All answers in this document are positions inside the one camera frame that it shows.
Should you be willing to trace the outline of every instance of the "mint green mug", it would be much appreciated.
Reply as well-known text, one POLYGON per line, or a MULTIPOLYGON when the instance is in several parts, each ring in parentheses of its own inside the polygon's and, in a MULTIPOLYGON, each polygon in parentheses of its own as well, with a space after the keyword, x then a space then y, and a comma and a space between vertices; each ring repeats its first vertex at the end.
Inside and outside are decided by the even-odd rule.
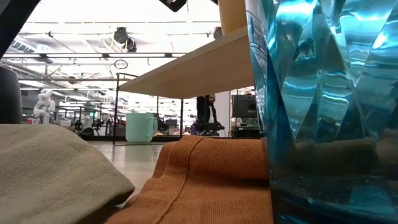
POLYGON ((130 113, 126 120, 126 139, 131 143, 148 143, 157 132, 153 114, 130 113))

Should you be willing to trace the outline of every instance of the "blue glass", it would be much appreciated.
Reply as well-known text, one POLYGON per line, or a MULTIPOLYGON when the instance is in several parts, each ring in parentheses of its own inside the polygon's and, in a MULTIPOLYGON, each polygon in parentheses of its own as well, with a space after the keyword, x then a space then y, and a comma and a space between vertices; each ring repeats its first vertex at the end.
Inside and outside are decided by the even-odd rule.
POLYGON ((398 223, 398 1, 246 0, 276 223, 398 223))

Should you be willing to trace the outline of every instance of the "orange cloth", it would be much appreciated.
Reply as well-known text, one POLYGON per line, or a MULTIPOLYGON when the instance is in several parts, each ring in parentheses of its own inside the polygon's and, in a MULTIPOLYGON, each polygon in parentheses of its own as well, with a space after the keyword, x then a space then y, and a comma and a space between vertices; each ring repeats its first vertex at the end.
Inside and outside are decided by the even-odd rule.
POLYGON ((166 144, 141 193, 107 223, 272 223, 260 140, 166 144))

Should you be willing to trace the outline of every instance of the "wooden shelf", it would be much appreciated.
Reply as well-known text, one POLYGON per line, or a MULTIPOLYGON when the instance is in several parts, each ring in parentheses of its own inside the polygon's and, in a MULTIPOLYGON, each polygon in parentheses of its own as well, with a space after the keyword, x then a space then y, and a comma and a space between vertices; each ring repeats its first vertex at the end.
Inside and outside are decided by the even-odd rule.
POLYGON ((242 27, 120 86, 120 91, 186 99, 253 86, 242 27))

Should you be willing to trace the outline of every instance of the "tan fabric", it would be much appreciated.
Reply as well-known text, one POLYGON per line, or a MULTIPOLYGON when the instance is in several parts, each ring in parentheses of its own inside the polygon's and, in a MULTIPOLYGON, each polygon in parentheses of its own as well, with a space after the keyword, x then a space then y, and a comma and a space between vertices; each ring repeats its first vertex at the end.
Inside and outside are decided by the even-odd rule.
POLYGON ((108 224, 272 223, 260 140, 187 136, 163 147, 154 175, 108 224))
POLYGON ((2 124, 0 143, 2 224, 88 222, 134 190, 102 153, 60 126, 2 124))

